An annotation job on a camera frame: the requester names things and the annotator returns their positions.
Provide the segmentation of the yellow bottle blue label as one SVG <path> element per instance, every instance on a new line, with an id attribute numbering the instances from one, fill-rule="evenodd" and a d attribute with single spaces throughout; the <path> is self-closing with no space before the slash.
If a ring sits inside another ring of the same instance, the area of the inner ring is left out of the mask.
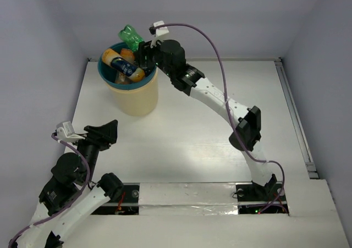
<path id="1" fill-rule="evenodd" d="M 111 48 L 104 51 L 102 61 L 111 68 L 123 73 L 132 82 L 139 82 L 145 78 L 145 72 L 140 67 L 128 62 Z"/>

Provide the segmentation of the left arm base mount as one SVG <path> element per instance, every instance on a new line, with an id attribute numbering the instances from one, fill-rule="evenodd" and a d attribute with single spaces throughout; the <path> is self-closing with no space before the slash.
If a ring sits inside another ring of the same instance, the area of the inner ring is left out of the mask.
<path id="1" fill-rule="evenodd" d="M 92 215 L 121 215 L 139 214 L 140 184 L 125 184 L 124 193 L 118 200 L 109 201 L 93 211 Z"/>

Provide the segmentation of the orange bottle white label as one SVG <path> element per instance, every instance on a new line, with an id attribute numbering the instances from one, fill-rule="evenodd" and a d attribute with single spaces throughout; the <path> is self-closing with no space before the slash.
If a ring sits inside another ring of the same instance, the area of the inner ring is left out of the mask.
<path id="1" fill-rule="evenodd" d="M 134 64 L 135 57 L 134 57 L 133 52 L 130 49 L 122 48 L 120 51 L 120 55 L 129 63 Z M 117 72 L 116 78 L 115 78 L 115 83 L 127 85 L 127 84 L 131 84 L 132 81 L 122 72 Z"/>

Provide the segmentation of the green plastic bottle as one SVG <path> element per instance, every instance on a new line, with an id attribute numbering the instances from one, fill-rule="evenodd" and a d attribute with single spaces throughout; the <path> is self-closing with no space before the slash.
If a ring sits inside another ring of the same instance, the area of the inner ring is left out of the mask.
<path id="1" fill-rule="evenodd" d="M 120 30 L 118 36 L 133 52 L 136 52 L 139 44 L 145 41 L 131 25 L 126 25 Z"/>

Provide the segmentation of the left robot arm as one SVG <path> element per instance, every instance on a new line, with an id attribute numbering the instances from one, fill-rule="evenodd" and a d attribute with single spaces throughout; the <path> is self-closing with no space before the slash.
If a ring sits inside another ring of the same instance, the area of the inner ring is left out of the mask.
<path id="1" fill-rule="evenodd" d="M 51 137 L 70 152 L 58 158 L 29 225 L 15 234 L 9 247 L 62 247 L 92 212 L 124 197 L 124 184 L 114 173 L 92 182 L 98 154 L 117 142 L 116 119 L 101 126 L 87 125 L 83 134 L 77 134 L 71 122 L 61 122 Z"/>

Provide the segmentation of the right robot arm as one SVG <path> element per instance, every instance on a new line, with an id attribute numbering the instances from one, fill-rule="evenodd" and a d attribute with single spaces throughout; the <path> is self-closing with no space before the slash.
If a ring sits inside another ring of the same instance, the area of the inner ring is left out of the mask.
<path id="1" fill-rule="evenodd" d="M 229 142 L 245 157 L 254 184 L 254 195 L 265 200 L 273 194 L 271 184 L 276 179 L 260 144 L 261 110 L 258 107 L 249 108 L 226 97 L 203 72 L 186 62 L 185 51 L 175 40 L 158 41 L 155 44 L 140 42 L 135 51 L 135 60 L 145 69 L 158 67 L 177 90 L 202 102 L 221 116 L 233 128 Z"/>

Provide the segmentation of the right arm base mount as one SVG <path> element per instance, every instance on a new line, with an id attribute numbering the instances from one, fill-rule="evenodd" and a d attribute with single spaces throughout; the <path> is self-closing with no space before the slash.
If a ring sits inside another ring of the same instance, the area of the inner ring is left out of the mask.
<path id="1" fill-rule="evenodd" d="M 289 214 L 282 183 L 274 174 L 265 186 L 237 184 L 232 198 L 238 201 L 239 214 Z"/>

